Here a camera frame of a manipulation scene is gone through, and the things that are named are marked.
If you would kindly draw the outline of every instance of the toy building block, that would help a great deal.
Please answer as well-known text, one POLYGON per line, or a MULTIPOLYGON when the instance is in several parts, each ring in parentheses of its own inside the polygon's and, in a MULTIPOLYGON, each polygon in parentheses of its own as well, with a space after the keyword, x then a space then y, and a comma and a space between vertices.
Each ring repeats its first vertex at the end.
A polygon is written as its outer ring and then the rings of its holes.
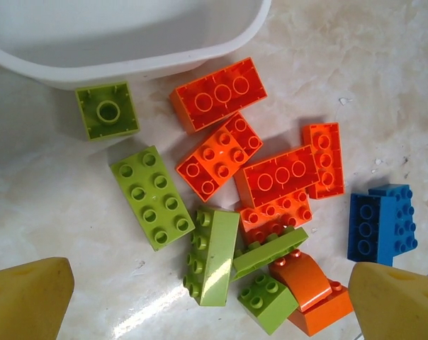
POLYGON ((156 147, 112 164, 111 170, 155 251, 195 228, 156 147))
POLYGON ((299 309, 295 310, 288 318, 288 320, 308 336, 315 335, 353 312, 348 290, 340 282, 331 280, 329 282, 332 287, 331 295, 304 312, 301 312, 299 309))
POLYGON ((290 290, 271 276, 260 273, 238 300, 264 331, 271 335, 298 307, 290 290))
POLYGON ((242 167, 235 174, 242 204, 258 208, 320 180, 310 145, 242 167))
POLYGON ((140 130, 128 83, 77 89, 76 97, 90 140, 129 135, 140 130))
POLYGON ((395 232, 393 242, 393 255, 397 256, 417 248, 415 239, 415 223, 412 221, 414 208, 411 205, 412 191, 409 185, 388 184, 368 190, 370 195, 395 197, 397 207, 395 210, 395 232))
POLYGON ((392 266, 395 197, 351 194, 348 259, 392 266))
POLYGON ((293 250, 269 266, 273 278, 282 282, 296 298, 304 312, 332 293, 325 274, 310 255, 293 250))
POLYGON ((312 124, 303 128, 305 145, 312 145, 320 181, 307 188, 310 198, 344 194, 339 123, 312 124))
POLYGON ((207 207, 196 212, 183 284, 200 306, 225 306, 239 220, 237 212, 207 207))
POLYGON ((349 294, 365 339, 428 339, 428 277, 357 263, 349 294))
POLYGON ((281 235, 285 226, 300 227, 312 219, 305 191, 296 191, 273 200, 260 208, 240 208, 240 231, 246 244, 265 239, 276 233, 281 235))
POLYGON ((236 112, 178 164, 176 171, 206 202, 262 145, 236 112))
POLYGON ((255 241, 249 244, 248 250, 244 252, 237 250, 233 259, 233 268, 236 273, 232 280, 235 281, 284 257, 298 248, 307 238, 308 235, 303 228, 287 227, 280 237, 277 234, 270 234, 263 245, 255 241))
POLYGON ((73 291, 74 276, 64 258, 0 271, 0 340, 56 339, 73 291))
POLYGON ((267 94, 251 58, 180 86, 170 101, 187 133, 194 133, 267 94))

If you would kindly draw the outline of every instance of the white marble surface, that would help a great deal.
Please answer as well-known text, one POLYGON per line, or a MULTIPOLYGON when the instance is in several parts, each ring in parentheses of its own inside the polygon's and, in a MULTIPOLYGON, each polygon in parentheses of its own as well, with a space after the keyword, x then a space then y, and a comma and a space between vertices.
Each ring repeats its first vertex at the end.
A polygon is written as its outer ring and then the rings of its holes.
MULTIPOLYGON (((154 253, 108 168, 144 145, 172 168, 203 133, 185 136, 169 92, 248 56, 269 92, 243 111, 265 140, 257 156, 299 145, 300 125, 340 122, 348 193, 411 185, 419 246, 394 263, 428 273, 428 0, 275 0, 259 34, 233 55, 188 74, 131 79, 142 131, 130 138, 85 142, 73 93, 0 69, 0 269, 70 260, 76 289, 59 339, 306 339, 290 322, 268 337, 236 300, 244 281, 232 285, 227 307, 198 307, 181 285, 188 240, 154 253)), ((172 175, 186 203, 198 204, 172 175)), ((211 203, 236 201, 231 181, 211 203)), ((347 284, 349 195, 311 207, 301 248, 347 284)), ((359 332, 351 314, 313 338, 359 332)))

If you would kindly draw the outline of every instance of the orange curved brick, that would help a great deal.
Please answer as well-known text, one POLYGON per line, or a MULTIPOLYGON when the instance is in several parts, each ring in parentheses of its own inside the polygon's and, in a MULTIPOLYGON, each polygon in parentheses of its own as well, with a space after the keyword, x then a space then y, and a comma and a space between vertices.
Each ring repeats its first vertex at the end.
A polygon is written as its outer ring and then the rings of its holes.
POLYGON ((342 148, 339 123, 312 124, 303 128, 305 145, 312 145, 320 182, 308 187, 310 198, 320 199, 344 193, 342 148))
POLYGON ((176 171, 206 202, 262 145, 236 112, 178 164, 176 171))
POLYGON ((260 208, 240 208, 240 231, 246 244, 258 241, 275 232, 280 235, 284 226, 300 227, 312 219, 308 197, 304 190, 290 193, 260 208))
POLYGON ((269 266, 273 278, 290 288, 301 312, 332 293, 328 279, 310 255, 299 249, 269 266))
POLYGON ((247 58, 177 87, 170 101, 191 134, 266 97, 254 63, 247 58))
POLYGON ((331 295, 304 312, 295 310, 288 317, 288 320, 308 336, 315 335, 354 311, 348 289, 337 281, 329 280, 329 283, 332 287, 331 295))
POLYGON ((242 204, 258 208, 320 180, 311 146, 242 167, 235 175, 242 204))

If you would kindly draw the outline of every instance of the lime green brick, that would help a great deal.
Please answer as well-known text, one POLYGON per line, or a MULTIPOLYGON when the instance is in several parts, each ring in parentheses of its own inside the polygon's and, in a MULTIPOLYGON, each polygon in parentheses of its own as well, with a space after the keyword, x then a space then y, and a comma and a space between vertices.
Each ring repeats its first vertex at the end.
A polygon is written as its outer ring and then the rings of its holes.
POLYGON ((236 270, 236 274, 232 281, 285 256, 298 248, 307 238, 308 235, 303 228, 294 230, 292 227, 287 227, 280 237, 277 234, 270 234, 263 245, 254 242, 249 244, 249 249, 246 252, 237 250, 233 260, 233 268, 236 270))
POLYGON ((240 214, 200 207, 183 284, 200 306, 225 306, 240 214))
POLYGON ((156 147, 112 164, 111 170, 154 250, 195 229, 156 147))
POLYGON ((77 89, 76 97, 90 140, 140 130, 128 83, 77 89))
POLYGON ((271 335, 299 307, 291 291, 271 276, 260 273, 238 300, 251 317, 271 335))

